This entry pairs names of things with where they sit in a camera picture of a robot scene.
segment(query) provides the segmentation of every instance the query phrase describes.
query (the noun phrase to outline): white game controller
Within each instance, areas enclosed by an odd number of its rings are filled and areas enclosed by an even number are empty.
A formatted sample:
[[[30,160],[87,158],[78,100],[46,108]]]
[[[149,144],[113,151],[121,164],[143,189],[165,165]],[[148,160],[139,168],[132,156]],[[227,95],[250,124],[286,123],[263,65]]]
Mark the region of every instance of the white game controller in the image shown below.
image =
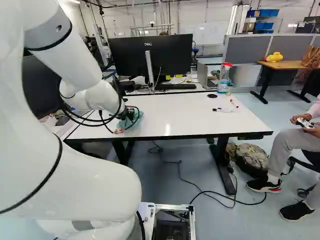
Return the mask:
[[[315,126],[313,125],[312,122],[309,122],[308,120],[305,120],[302,117],[298,117],[296,119],[296,124],[300,125],[301,127],[305,128],[305,129],[314,129]]]

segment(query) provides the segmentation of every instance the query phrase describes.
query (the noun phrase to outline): keyboard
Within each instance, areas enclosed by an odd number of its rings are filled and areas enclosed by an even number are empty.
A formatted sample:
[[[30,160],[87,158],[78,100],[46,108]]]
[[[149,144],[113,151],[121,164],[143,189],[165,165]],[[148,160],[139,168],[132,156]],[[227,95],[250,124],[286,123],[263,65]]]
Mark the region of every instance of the keyboard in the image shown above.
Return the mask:
[[[214,82],[212,82],[210,80],[207,81],[206,85],[207,85],[208,88],[216,88],[216,87],[218,87],[217,84],[215,84]]]
[[[195,84],[159,84],[155,87],[155,90],[184,90],[184,89],[196,89]]]

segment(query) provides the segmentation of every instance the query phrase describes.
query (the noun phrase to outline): sock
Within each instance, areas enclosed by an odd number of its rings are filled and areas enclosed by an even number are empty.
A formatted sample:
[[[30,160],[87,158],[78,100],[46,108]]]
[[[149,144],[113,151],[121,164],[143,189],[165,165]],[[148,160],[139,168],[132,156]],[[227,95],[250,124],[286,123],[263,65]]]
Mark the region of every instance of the sock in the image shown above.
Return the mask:
[[[305,200],[303,201],[303,203],[304,203],[310,210],[315,210],[315,208],[310,207]]]
[[[268,182],[277,185],[279,182],[279,178],[277,176],[273,176],[271,174],[267,174],[268,176]]]

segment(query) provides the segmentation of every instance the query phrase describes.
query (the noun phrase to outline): paper bag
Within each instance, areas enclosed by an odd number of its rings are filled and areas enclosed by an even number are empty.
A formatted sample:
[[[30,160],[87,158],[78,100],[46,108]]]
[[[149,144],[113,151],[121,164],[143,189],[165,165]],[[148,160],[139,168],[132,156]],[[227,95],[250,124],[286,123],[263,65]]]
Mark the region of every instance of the paper bag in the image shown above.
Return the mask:
[[[320,65],[320,47],[309,45],[303,55],[301,65],[308,68],[318,68]]]

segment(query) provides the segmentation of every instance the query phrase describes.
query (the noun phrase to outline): gray partition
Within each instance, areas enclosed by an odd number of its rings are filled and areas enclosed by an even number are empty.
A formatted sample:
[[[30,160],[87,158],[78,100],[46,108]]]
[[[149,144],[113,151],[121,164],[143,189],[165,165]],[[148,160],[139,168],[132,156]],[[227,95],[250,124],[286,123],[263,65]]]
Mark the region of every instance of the gray partition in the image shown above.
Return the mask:
[[[230,37],[224,61],[232,64],[252,64],[263,60],[270,39],[270,35]]]
[[[269,54],[280,52],[283,60],[302,60],[313,36],[288,35],[274,36],[270,45]]]
[[[312,43],[312,46],[320,47],[320,36],[317,36]]]

